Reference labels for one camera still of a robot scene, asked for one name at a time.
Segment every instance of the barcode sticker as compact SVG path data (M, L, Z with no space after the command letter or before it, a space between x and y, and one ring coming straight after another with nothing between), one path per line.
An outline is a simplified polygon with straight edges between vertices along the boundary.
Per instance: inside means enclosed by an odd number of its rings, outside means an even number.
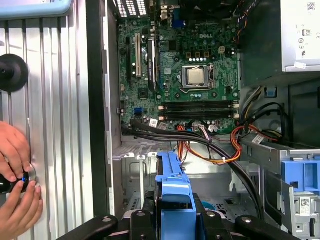
M260 134L258 134L253 140L252 142L254 144L260 144L265 138L263 136L261 136Z
M158 126L158 120L157 119L150 119L150 124L149 124L150 127L153 127L153 128L157 128Z
M310 197L300 198L300 215L310 216Z
M315 11L316 10L316 3L315 2L308 2L307 8L308 8L308 11Z
M168 124L161 122L158 126L158 129L167 130Z
M307 64L296 61L294 63L294 67L297 68L297 69L306 69L307 68Z

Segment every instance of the cpu socket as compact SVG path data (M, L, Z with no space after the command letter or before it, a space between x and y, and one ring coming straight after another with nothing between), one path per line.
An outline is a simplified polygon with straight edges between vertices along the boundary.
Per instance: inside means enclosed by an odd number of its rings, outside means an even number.
M181 71L183 89L208 89L209 71L206 65L183 66Z

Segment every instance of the dell logo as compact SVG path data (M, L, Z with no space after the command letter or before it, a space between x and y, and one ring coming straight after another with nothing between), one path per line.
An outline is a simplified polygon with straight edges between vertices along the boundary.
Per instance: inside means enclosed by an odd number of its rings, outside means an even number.
M200 34L199 37L201 39L213 39L214 36L212 36L212 34Z

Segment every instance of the motherboard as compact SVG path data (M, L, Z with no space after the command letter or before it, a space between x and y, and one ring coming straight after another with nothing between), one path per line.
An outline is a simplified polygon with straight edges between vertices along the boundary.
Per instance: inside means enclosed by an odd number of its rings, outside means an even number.
M176 16L178 10L171 13ZM119 22L121 121L159 129L184 125L227 134L238 115L238 54L232 21L172 18Z

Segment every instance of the screw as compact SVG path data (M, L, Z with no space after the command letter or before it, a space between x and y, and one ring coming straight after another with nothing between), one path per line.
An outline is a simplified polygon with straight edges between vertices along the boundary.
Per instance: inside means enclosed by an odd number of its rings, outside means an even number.
M207 211L206 214L211 218L215 216L215 213L213 211Z
M252 220L250 218L246 217L246 216L242 217L241 220L244 221L247 224L252 223Z
M137 216L139 216L139 217L143 217L143 216L145 216L146 214L144 213L144 212L142 212L142 211L140 211L140 212L138 212L137 213Z
M102 220L102 222L105 222L105 223L108 223L108 222L111 222L111 221L112 221L112 219L110 217L107 217L107 216Z

